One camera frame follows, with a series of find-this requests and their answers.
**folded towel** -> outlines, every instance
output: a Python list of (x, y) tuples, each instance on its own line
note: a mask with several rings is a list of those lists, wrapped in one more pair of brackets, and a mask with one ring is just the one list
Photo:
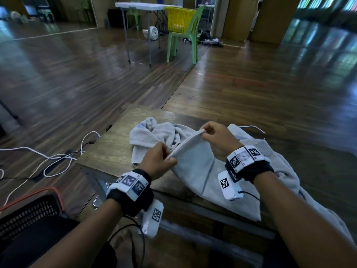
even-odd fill
[[(300, 187), (300, 181), (285, 158), (270, 148), (265, 140), (254, 139), (240, 127), (231, 124), (228, 129), (244, 145), (254, 145), (270, 159), (271, 166), (278, 178), (294, 193), (303, 197), (327, 221), (344, 233), (349, 239), (352, 237), (345, 223), (332, 211), (326, 209)], [(260, 203), (248, 194), (243, 198), (227, 201), (220, 188), (217, 176), (225, 171), (225, 162), (217, 160), (208, 142), (202, 140), (203, 130), (195, 130), (169, 122), (157, 124), (153, 117), (140, 122), (129, 135), (129, 143), (134, 145), (132, 163), (137, 166), (149, 148), (158, 142), (163, 142), (172, 151), (170, 156), (177, 159), (177, 165), (172, 168), (173, 173), (198, 196), (222, 206), (234, 213), (253, 221), (260, 221)], [(260, 197), (255, 186), (248, 181), (239, 182), (242, 191)]]

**black wrist strap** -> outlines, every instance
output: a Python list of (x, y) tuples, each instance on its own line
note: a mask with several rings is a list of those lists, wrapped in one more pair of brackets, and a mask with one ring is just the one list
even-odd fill
[(254, 179), (258, 174), (261, 174), (266, 171), (274, 172), (270, 163), (265, 160), (254, 162), (253, 164), (244, 167), (238, 173), (235, 173), (233, 167), (231, 166), (228, 160), (226, 160), (225, 167), (234, 182), (237, 182), (243, 178), (247, 181), (250, 181), (252, 184), (254, 184)]
[(120, 203), (123, 215), (131, 217), (137, 216), (141, 210), (147, 211), (154, 199), (154, 193), (150, 189), (151, 177), (149, 174), (142, 169), (134, 169), (133, 172), (142, 175), (149, 182), (136, 201), (132, 201), (126, 193), (118, 189), (112, 189), (107, 195), (107, 199), (111, 198)]

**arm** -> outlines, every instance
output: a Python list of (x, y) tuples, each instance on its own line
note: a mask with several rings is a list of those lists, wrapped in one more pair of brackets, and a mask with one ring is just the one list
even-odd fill
[[(207, 132), (203, 139), (226, 155), (243, 146), (222, 124), (210, 121), (202, 129)], [(261, 173), (253, 182), (300, 267), (356, 267), (356, 246), (273, 172)]]
[[(138, 168), (152, 180), (158, 179), (173, 167), (177, 160), (164, 161), (170, 150), (159, 142), (150, 149)], [(91, 267), (114, 227), (123, 216), (121, 205), (106, 200), (98, 210), (40, 257), (31, 268)]]

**white tabletop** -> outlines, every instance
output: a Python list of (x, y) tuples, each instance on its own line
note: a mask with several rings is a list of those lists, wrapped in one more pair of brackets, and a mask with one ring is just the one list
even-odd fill
[(157, 11), (164, 10), (167, 6), (174, 6), (171, 4), (150, 4), (150, 3), (127, 3), (127, 2), (117, 2), (115, 3), (116, 7), (120, 8), (136, 8), (139, 10), (148, 10), (148, 11)]
[(215, 8), (214, 4), (199, 4), (199, 6), (206, 6), (206, 8)]

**low wooden table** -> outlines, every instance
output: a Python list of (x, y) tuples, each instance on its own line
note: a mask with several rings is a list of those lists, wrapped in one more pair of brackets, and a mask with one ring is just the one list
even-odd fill
[[(129, 133), (147, 117), (154, 117), (158, 123), (178, 123), (194, 130), (207, 122), (145, 106), (128, 107), (118, 122), (76, 161), (102, 200), (106, 199), (105, 183), (111, 183), (122, 173), (132, 170)], [(257, 139), (265, 138), (276, 152), (281, 153), (298, 174), (301, 186), (320, 204), (335, 211), (356, 239), (357, 159), (353, 154), (252, 131), (249, 134)], [(221, 155), (212, 150), (220, 159)], [(262, 221), (250, 221), (198, 197), (171, 171), (154, 181), (151, 188), (154, 189), (155, 198), (163, 202), (165, 207), (184, 209), (267, 239), (274, 237), (274, 224), (262, 204)]]

